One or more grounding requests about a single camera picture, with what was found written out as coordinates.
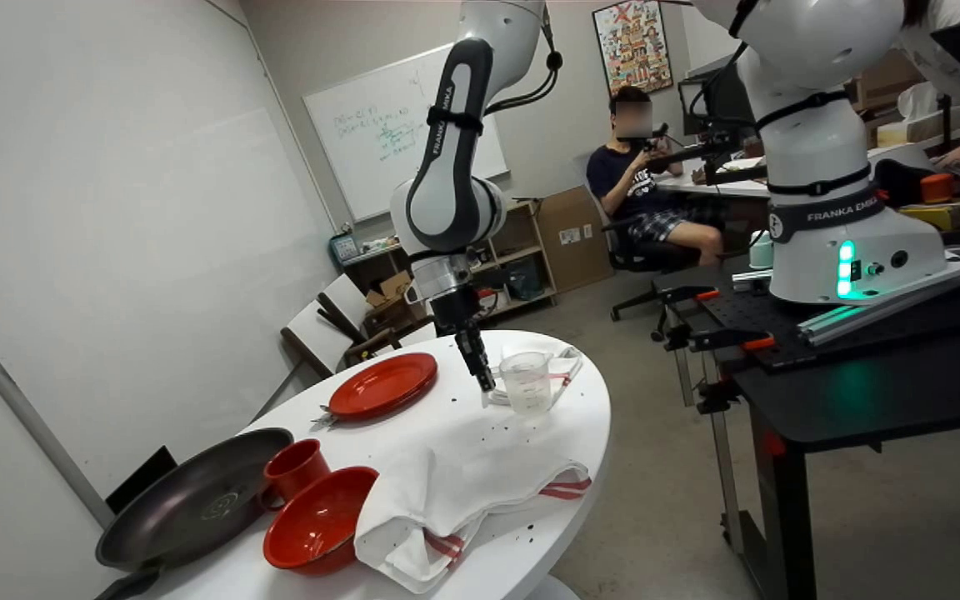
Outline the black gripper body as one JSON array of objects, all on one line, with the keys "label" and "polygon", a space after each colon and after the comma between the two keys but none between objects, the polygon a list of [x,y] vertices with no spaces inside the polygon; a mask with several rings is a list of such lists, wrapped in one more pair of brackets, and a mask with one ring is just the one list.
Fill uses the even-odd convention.
[{"label": "black gripper body", "polygon": [[440,337],[468,341],[478,332],[472,317],[481,309],[481,301],[478,290],[468,285],[464,271],[434,268],[428,275],[428,301]]}]

